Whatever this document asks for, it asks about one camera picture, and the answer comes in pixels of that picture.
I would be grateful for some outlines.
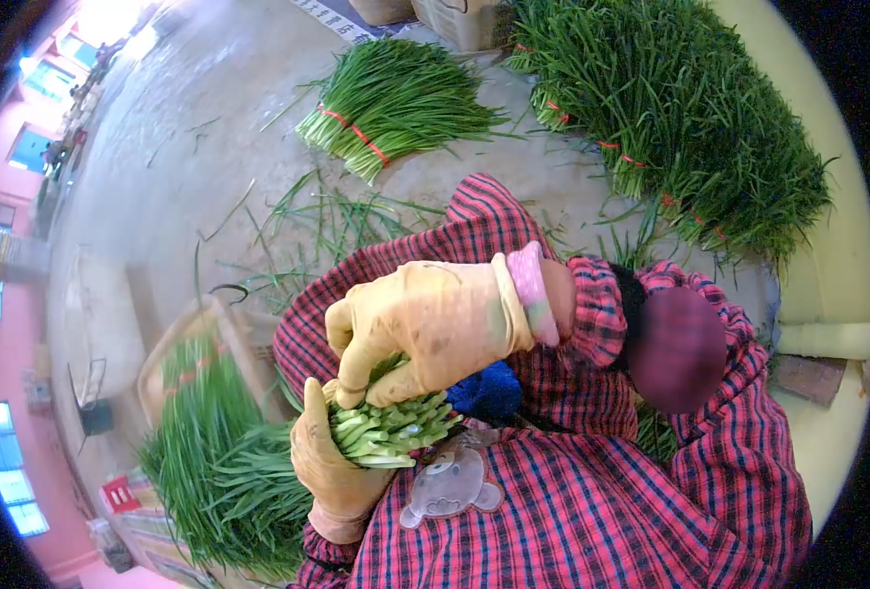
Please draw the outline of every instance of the black hair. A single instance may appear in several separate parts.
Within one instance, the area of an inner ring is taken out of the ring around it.
[[[624,320],[628,324],[621,344],[621,352],[618,353],[615,362],[608,368],[610,371],[628,371],[628,350],[644,336],[644,301],[648,295],[644,286],[634,277],[634,271],[617,264],[608,262],[608,268],[615,273],[617,289],[621,293],[621,310]]]

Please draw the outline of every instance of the bundle of green onions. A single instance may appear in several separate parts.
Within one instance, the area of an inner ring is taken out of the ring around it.
[[[304,558],[311,499],[290,465],[290,426],[265,423],[235,360],[217,353],[212,334],[180,342],[161,371],[164,389],[176,392],[167,395],[139,458],[176,522],[174,538],[189,547],[193,565],[292,578]]]
[[[358,465],[414,466],[408,453],[441,440],[462,419],[447,418],[452,407],[445,397],[444,392],[430,394],[382,409],[368,403],[349,411],[336,408],[330,417],[333,440],[343,456]]]
[[[380,363],[370,381],[402,362],[394,355]],[[265,421],[215,333],[182,340],[161,371],[168,395],[159,427],[138,454],[176,522],[174,539],[189,548],[193,565],[217,563],[269,581],[293,578],[311,509],[311,494],[290,462],[293,422]],[[441,440],[461,419],[448,418],[452,407],[444,401],[442,392],[382,409],[364,403],[344,411],[332,403],[331,434],[355,464],[412,466],[409,452]]]
[[[658,202],[684,241],[724,259],[794,253],[829,206],[829,161],[735,30],[701,0],[515,4],[509,65],[539,76],[537,118],[558,130],[569,113],[617,191]]]
[[[308,146],[345,161],[370,185],[394,159],[455,139],[489,140],[508,121],[476,102],[481,80],[435,43],[383,38],[337,57],[321,103],[296,127]]]

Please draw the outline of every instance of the yellow rubber glove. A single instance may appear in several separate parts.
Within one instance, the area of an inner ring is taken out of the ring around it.
[[[304,383],[304,413],[290,429],[290,463],[314,496],[308,514],[314,531],[334,544],[352,544],[362,539],[395,469],[363,468],[340,454],[326,413],[336,387],[336,380],[323,389],[314,378]]]
[[[409,262],[350,289],[325,320],[345,409],[364,396],[385,407],[442,390],[534,345],[502,253],[489,264]],[[372,368],[396,351],[410,361],[367,393]]]

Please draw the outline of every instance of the wooden board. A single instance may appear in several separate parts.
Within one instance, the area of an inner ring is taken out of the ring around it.
[[[830,407],[840,389],[847,360],[779,355],[772,383],[824,407]]]

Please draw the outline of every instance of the building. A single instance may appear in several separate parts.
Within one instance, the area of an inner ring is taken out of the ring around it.
[[[63,115],[73,105],[70,90],[88,77],[99,45],[130,29],[127,24],[118,33],[124,22],[113,22],[112,11],[121,6],[131,12],[131,5],[138,3],[65,0],[52,7],[36,38],[15,57],[18,71],[0,96],[0,236],[31,234],[34,201],[45,178],[43,152],[64,133]],[[75,483],[56,422],[28,409],[25,374],[34,366],[44,325],[42,292],[0,281],[0,495],[53,580],[104,576],[91,569],[106,567],[88,536],[92,512]]]

